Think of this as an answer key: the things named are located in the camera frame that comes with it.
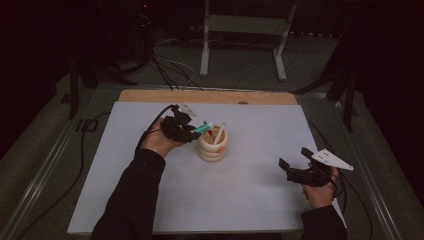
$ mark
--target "white board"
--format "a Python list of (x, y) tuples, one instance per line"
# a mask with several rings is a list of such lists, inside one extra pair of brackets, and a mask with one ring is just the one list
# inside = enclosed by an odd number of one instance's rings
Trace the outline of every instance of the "white board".
[[(134, 156), (143, 131), (169, 104), (116, 102), (94, 157), (68, 233), (90, 234)], [(278, 166), (305, 169), (302, 147), (316, 152), (298, 105), (189, 104), (190, 123), (226, 123), (227, 156), (203, 161), (193, 141), (166, 157), (154, 233), (281, 231), (303, 228), (309, 205), (299, 184)], [(166, 112), (163, 116), (172, 115)], [(335, 201), (333, 203), (340, 214)]]

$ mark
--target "teal object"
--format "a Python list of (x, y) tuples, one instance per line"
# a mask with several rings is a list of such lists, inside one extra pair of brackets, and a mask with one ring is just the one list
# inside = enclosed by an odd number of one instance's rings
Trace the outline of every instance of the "teal object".
[(194, 132), (197, 132), (197, 133), (204, 133), (204, 132), (210, 130), (211, 128), (213, 128), (213, 124), (212, 123), (205, 123), (202, 126), (194, 129), (193, 131)]

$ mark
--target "hand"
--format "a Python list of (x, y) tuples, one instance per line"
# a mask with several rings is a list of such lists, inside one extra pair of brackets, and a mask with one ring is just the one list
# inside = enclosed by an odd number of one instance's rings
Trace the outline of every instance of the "hand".
[[(339, 176), (339, 171), (335, 167), (331, 167), (331, 179), (336, 183)], [(332, 182), (327, 183), (322, 187), (311, 187), (302, 185), (303, 193), (309, 201), (312, 209), (330, 206), (333, 202), (334, 185)]]
[(141, 144), (141, 148), (152, 150), (165, 158), (172, 149), (180, 147), (184, 145), (184, 143), (175, 142), (165, 137), (162, 130), (160, 130), (160, 123), (162, 121), (163, 118), (160, 118), (153, 125), (150, 133), (147, 134), (146, 139), (144, 139), (143, 143)]

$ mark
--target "person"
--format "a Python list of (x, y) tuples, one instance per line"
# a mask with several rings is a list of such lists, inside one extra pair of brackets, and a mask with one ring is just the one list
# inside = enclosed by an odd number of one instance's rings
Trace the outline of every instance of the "person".
[[(183, 143), (165, 137), (159, 119), (123, 172), (110, 196), (105, 211), (95, 225), (91, 239), (151, 239), (159, 182), (165, 169), (165, 157)], [(333, 168), (333, 181), (337, 169)], [(304, 224), (302, 240), (347, 239), (346, 228), (332, 206), (333, 185), (303, 186), (312, 208), (301, 215)]]

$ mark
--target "black sleeve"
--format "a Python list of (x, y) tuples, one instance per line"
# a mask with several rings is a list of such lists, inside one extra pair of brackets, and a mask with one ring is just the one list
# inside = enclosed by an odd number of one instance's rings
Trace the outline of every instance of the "black sleeve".
[(165, 160), (141, 149), (125, 169), (91, 239), (150, 239)]
[(317, 208), (302, 214), (302, 240), (345, 240), (347, 231), (333, 206)]

